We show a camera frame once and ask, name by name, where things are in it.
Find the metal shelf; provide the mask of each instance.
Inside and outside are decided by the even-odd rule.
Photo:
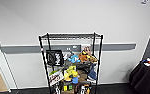
[[[95,39],[100,39],[101,35],[95,34]],[[72,39],[94,39],[94,34],[46,34],[41,36],[42,40],[72,40]]]

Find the stuffed animal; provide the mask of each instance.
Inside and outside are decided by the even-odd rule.
[[[89,61],[94,63],[94,62],[97,62],[98,60],[94,56],[90,56]]]
[[[70,58],[68,58],[68,60],[71,61],[72,63],[80,62],[78,55],[73,55]]]
[[[80,54],[78,55],[78,57],[80,58],[81,62],[88,61],[87,55],[85,54],[84,51],[83,51],[82,53],[80,53]]]
[[[87,55],[91,56],[91,50],[89,46],[86,46],[83,50]]]

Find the white wall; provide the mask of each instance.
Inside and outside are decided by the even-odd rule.
[[[16,85],[15,85],[12,75],[10,73],[8,64],[7,64],[5,57],[1,51],[0,51],[0,74],[1,74],[3,81],[9,91],[10,91],[10,88],[11,89],[16,88]]]
[[[2,46],[39,45],[38,35],[47,32],[93,31],[104,43],[136,43],[135,50],[102,52],[99,83],[128,82],[150,37],[150,0],[0,0]],[[40,53],[6,56],[19,88],[46,86]]]

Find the toy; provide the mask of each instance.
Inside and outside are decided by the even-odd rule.
[[[69,68],[66,70],[66,73],[64,74],[64,80],[72,81],[74,84],[78,83],[78,73],[75,70],[76,66],[69,66]]]
[[[84,50],[83,50],[87,55],[91,56],[91,50],[90,50],[90,47],[89,46],[86,46],[84,47]]]
[[[150,64],[150,58],[147,58],[148,63]]]
[[[65,80],[65,81],[71,81],[71,78],[69,77],[69,74],[68,74],[68,73],[65,73],[65,74],[64,74],[64,80]]]
[[[73,77],[72,83],[73,83],[73,84],[77,84],[77,83],[78,83],[78,77]]]
[[[97,62],[98,60],[94,56],[90,56],[89,61],[94,63],[94,62]]]
[[[80,62],[78,55],[72,55],[70,58],[68,58],[68,60],[72,63]]]
[[[96,72],[94,71],[94,67],[96,66],[96,64],[93,64],[92,65],[92,68],[91,68],[91,71],[90,71],[90,73],[88,74],[88,78],[90,79],[90,80],[96,80]]]
[[[82,53],[80,53],[80,54],[78,55],[78,57],[80,58],[81,62],[88,61],[87,55],[85,54],[84,51],[83,51]]]

